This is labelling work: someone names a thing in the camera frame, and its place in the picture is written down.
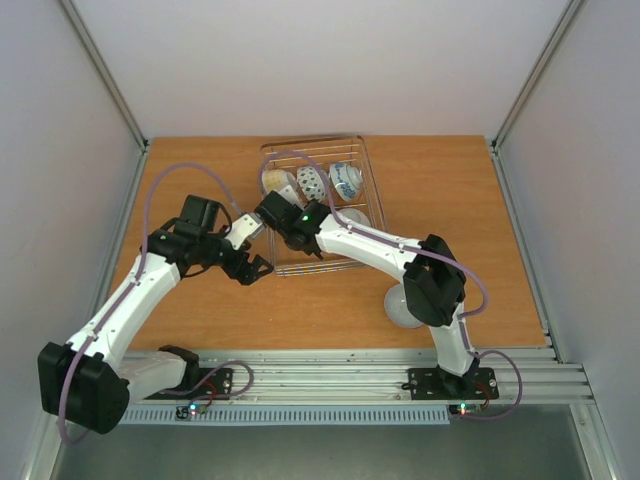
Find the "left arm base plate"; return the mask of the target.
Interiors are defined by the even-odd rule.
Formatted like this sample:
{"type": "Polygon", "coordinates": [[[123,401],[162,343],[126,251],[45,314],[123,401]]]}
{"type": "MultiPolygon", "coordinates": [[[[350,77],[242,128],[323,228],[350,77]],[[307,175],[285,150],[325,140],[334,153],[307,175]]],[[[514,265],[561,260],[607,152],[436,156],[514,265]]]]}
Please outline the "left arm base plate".
{"type": "Polygon", "coordinates": [[[199,397],[209,398],[213,393],[217,396],[230,394],[233,387],[233,369],[229,367],[225,367],[217,371],[215,374],[208,377],[205,382],[200,385],[194,391],[181,394],[181,395],[173,395],[166,394],[162,392],[155,393],[149,397],[147,400],[193,400],[199,397]]]}

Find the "yellow patterned bowl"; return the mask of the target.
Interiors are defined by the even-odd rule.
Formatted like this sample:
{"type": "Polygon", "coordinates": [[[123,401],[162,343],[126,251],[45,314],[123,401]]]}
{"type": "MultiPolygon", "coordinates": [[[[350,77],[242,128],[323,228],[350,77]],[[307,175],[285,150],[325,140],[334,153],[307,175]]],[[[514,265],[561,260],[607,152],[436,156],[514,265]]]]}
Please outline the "yellow patterned bowl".
{"type": "Polygon", "coordinates": [[[281,169],[264,171],[261,174],[261,183],[266,193],[272,191],[278,193],[278,190],[286,185],[290,185],[296,190],[297,186],[295,177],[290,172],[281,169]]]}

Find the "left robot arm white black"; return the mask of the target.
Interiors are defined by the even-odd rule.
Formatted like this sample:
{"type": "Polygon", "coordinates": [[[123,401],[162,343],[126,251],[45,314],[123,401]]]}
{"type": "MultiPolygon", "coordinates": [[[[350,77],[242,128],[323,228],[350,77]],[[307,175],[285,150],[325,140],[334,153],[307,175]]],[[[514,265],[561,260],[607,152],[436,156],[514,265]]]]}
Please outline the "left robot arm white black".
{"type": "Polygon", "coordinates": [[[211,267],[250,285],[273,270],[249,253],[265,228],[255,213],[217,229],[226,209],[190,195],[179,216],[149,234],[125,280],[101,309],[66,343],[48,343],[37,359],[42,407],[58,418],[63,439],[72,422],[106,434],[128,406],[165,393],[194,398],[208,381],[197,354],[166,345],[137,362],[124,359],[132,340],[160,301],[184,278],[211,267]]]}

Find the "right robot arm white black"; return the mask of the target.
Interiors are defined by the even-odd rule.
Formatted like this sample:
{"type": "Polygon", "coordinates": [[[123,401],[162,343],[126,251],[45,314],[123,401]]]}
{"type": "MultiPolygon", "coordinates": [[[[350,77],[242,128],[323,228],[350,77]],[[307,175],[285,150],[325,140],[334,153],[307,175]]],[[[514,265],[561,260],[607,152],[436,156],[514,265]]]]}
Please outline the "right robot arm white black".
{"type": "Polygon", "coordinates": [[[419,241],[394,236],[317,201],[300,208],[275,191],[263,198],[255,213],[293,251],[317,257],[340,255],[395,279],[409,318],[431,332],[437,352],[436,391],[462,399],[474,389],[479,360],[463,312],[468,271],[442,238],[430,235],[419,241]]]}

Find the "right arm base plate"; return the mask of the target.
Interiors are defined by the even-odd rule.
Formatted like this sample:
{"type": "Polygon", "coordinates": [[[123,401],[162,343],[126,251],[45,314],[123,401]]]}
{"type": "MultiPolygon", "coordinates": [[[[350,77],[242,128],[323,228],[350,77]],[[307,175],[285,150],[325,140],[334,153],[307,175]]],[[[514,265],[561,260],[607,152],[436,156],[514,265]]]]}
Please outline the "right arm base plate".
{"type": "Polygon", "coordinates": [[[479,367],[462,377],[439,367],[411,368],[401,389],[410,393],[412,400],[496,400],[500,397],[495,372],[479,367]]]}

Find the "grey speckled bowl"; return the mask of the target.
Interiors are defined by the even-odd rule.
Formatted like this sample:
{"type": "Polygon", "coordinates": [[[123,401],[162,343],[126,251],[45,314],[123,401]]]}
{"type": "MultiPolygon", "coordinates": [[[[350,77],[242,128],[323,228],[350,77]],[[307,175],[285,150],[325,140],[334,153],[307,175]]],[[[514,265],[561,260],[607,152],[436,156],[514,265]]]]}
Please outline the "grey speckled bowl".
{"type": "Polygon", "coordinates": [[[396,284],[387,291],[384,309],[387,317],[400,328],[417,329],[423,326],[423,323],[408,310],[404,287],[401,284],[396,284]]]}

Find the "white upturned bowl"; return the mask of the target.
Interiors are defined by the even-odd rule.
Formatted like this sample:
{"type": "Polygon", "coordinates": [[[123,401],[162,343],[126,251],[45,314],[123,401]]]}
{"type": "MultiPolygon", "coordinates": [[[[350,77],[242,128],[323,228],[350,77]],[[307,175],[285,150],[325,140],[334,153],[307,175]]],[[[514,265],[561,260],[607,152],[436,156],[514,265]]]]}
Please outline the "white upturned bowl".
{"type": "Polygon", "coordinates": [[[369,218],[361,210],[356,208],[340,209],[337,211],[337,216],[341,226],[347,231],[352,231],[354,228],[361,229],[362,227],[371,227],[369,218]]]}

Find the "pink patterned bowl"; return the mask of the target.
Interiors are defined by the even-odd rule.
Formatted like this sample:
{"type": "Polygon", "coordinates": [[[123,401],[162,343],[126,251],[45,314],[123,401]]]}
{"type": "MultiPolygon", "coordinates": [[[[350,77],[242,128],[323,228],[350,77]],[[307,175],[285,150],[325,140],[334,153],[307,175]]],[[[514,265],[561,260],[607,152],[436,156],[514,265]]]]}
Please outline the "pink patterned bowl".
{"type": "Polygon", "coordinates": [[[327,188],[324,181],[329,177],[324,170],[317,171],[312,166],[303,166],[296,171],[299,191],[307,201],[324,202],[327,200],[327,188]]]}

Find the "blue floral white bowl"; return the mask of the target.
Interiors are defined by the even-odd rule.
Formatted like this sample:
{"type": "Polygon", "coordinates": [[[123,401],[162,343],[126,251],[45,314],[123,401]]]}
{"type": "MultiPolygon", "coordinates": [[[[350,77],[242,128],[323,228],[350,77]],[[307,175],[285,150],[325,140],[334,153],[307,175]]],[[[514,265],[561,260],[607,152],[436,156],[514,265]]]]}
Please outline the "blue floral white bowl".
{"type": "Polygon", "coordinates": [[[348,203],[355,202],[361,192],[363,178],[361,171],[348,163],[336,162],[330,165],[329,176],[336,193],[348,203]]]}

